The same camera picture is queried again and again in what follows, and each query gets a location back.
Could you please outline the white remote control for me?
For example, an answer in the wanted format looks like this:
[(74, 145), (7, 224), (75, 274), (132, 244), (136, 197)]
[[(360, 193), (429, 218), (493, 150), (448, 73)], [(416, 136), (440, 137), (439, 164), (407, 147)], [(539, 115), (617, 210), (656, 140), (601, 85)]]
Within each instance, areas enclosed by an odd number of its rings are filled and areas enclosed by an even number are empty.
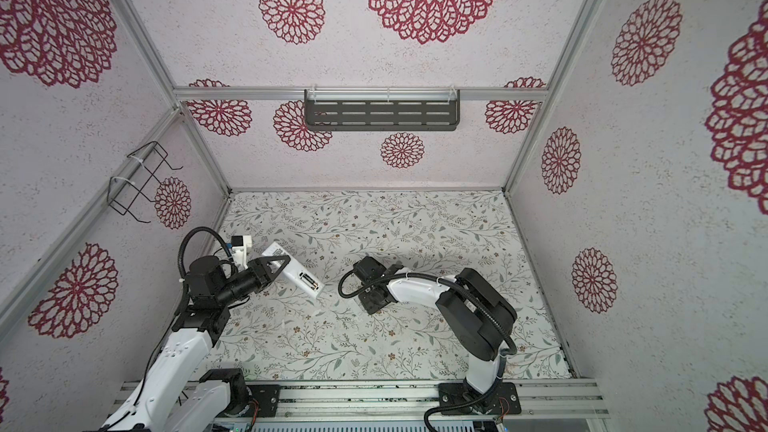
[[(324, 288), (324, 284), (308, 268), (306, 268), (298, 259), (291, 255), (283, 246), (277, 242), (270, 244), (262, 253), (262, 256), (288, 255), (291, 262), (280, 274), (282, 277), (292, 282), (298, 289), (307, 294), (311, 299), (317, 299)], [(300, 279), (300, 274), (311, 275), (319, 285), (318, 290), (309, 289)]]

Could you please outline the black AAA battery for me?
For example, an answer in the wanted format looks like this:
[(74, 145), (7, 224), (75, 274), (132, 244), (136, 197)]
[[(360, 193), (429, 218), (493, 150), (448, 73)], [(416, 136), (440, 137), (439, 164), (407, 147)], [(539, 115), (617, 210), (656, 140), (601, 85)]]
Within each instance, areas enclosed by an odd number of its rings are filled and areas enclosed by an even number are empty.
[(318, 283), (315, 281), (315, 279), (311, 275), (308, 275), (306, 273), (301, 273), (300, 279), (309, 289), (311, 290), (319, 289)]

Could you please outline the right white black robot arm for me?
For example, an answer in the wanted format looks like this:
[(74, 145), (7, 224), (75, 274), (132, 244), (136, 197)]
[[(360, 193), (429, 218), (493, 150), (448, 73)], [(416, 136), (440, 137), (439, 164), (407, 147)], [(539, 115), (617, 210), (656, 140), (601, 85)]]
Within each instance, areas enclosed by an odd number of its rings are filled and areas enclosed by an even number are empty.
[(384, 266), (366, 256), (337, 287), (344, 299), (357, 298), (374, 315), (389, 304), (416, 304), (437, 310), (468, 353), (465, 386), (476, 395), (503, 378), (506, 358), (517, 353), (514, 307), (478, 271), (435, 276), (403, 265)]

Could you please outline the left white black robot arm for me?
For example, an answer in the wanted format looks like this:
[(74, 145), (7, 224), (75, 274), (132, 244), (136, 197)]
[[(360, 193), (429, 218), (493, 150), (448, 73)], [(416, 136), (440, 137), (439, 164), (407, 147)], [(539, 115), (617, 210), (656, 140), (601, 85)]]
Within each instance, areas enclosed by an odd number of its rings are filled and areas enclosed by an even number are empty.
[(237, 415), (249, 406), (243, 373), (211, 370), (193, 394), (176, 408), (177, 399), (231, 317), (235, 303), (264, 290), (295, 261), (288, 255), (261, 256), (244, 270), (226, 276), (226, 262), (209, 255), (195, 260), (184, 277), (189, 303), (170, 327), (154, 362), (102, 431), (204, 431), (222, 414)]

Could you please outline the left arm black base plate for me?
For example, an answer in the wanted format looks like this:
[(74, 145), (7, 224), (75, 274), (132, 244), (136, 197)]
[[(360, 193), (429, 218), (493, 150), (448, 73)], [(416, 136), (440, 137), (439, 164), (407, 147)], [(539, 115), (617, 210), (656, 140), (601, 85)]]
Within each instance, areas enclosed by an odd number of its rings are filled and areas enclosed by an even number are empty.
[(280, 385), (249, 384), (247, 389), (245, 407), (236, 417), (261, 419), (274, 418), (277, 415), (282, 391)]

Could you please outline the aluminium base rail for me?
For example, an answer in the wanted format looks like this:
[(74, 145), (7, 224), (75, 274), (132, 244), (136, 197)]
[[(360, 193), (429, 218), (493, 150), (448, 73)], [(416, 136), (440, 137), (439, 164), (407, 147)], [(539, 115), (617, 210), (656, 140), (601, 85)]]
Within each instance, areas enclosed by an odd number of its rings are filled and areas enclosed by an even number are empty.
[[(269, 421), (373, 421), (423, 418), (426, 410), (461, 401), (458, 380), (250, 381), (280, 385), (274, 418)], [(610, 412), (592, 379), (507, 380), (497, 396), (470, 409), (472, 420), (608, 419)]]

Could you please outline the grey slotted wall shelf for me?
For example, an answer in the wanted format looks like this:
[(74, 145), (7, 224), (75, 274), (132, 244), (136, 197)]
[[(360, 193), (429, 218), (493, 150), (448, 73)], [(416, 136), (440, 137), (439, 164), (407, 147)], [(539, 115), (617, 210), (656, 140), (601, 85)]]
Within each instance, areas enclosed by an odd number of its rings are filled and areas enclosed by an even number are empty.
[(460, 92), (304, 92), (313, 132), (451, 132), (460, 123)]

